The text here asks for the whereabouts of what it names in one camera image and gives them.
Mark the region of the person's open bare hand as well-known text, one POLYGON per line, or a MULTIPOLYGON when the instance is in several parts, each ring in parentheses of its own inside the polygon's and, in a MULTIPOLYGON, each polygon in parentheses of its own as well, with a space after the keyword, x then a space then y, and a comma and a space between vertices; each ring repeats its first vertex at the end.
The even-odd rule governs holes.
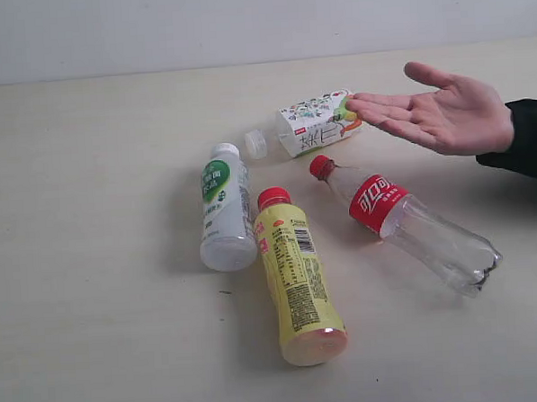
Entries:
POLYGON ((405 75, 433 92, 354 94, 346 109, 366 123, 420 147, 447 156, 503 153, 513 143, 512 111, 491 86, 408 62, 405 75))

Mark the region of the black sleeved forearm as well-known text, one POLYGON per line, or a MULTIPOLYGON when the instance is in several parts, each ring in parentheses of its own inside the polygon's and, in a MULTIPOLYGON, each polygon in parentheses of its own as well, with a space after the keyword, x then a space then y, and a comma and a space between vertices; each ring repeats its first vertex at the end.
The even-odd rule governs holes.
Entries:
POLYGON ((512 112, 514 137, 504 153, 478 155, 478 164, 513 171, 537 179, 537 100, 507 102, 512 112))

